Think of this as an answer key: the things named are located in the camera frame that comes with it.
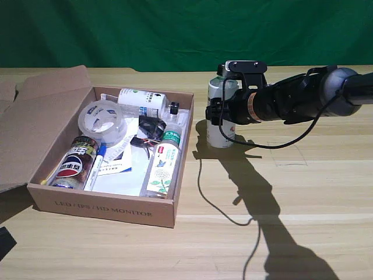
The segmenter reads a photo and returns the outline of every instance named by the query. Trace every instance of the blue marker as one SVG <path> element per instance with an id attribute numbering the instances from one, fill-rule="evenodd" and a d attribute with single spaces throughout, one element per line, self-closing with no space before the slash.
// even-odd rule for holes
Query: blue marker
<path id="1" fill-rule="evenodd" d="M 84 187 L 85 191 L 91 191 L 93 189 L 98 172 L 100 171 L 101 164 L 104 160 L 105 153 L 106 153 L 106 145 L 101 145 L 100 148 L 98 149 L 96 159 L 93 163 L 91 172 L 89 173 L 89 177 L 87 179 L 87 183 Z"/>

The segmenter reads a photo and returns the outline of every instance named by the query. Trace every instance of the black bottle cap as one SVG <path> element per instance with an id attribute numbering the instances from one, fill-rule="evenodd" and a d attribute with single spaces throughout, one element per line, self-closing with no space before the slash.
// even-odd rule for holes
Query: black bottle cap
<path id="1" fill-rule="evenodd" d="M 171 102 L 171 105 L 170 105 L 170 114 L 172 115 L 177 115 L 177 113 L 179 112 L 179 102 Z"/>

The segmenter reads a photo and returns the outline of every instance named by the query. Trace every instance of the clear tape roll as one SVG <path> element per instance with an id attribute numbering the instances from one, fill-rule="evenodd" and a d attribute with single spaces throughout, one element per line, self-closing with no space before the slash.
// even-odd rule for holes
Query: clear tape roll
<path id="1" fill-rule="evenodd" d="M 126 122 L 120 106 L 113 101 L 90 103 L 79 114 L 79 129 L 107 147 L 114 146 L 126 134 Z"/>

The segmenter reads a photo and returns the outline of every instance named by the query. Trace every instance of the bottle label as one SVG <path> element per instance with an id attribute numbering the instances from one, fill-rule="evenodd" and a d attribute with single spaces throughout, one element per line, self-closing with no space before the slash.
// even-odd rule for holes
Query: bottle label
<path id="1" fill-rule="evenodd" d="M 170 188 L 179 149 L 170 143 L 161 143 L 154 154 L 146 190 L 166 194 Z"/>
<path id="2" fill-rule="evenodd" d="M 172 140 L 177 143 L 177 145 L 180 144 L 180 134 L 175 131 L 166 131 L 163 134 L 162 137 L 163 140 Z"/>

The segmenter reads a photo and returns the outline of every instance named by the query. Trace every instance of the can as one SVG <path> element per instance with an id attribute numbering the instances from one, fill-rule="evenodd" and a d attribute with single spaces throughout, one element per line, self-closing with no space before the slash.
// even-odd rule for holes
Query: can
<path id="1" fill-rule="evenodd" d="M 126 113 L 161 118 L 169 101 L 162 93 L 124 88 L 119 93 L 118 104 Z"/>
<path id="2" fill-rule="evenodd" d="M 54 187 L 83 190 L 98 151 L 98 143 L 88 137 L 76 137 L 52 182 Z"/>

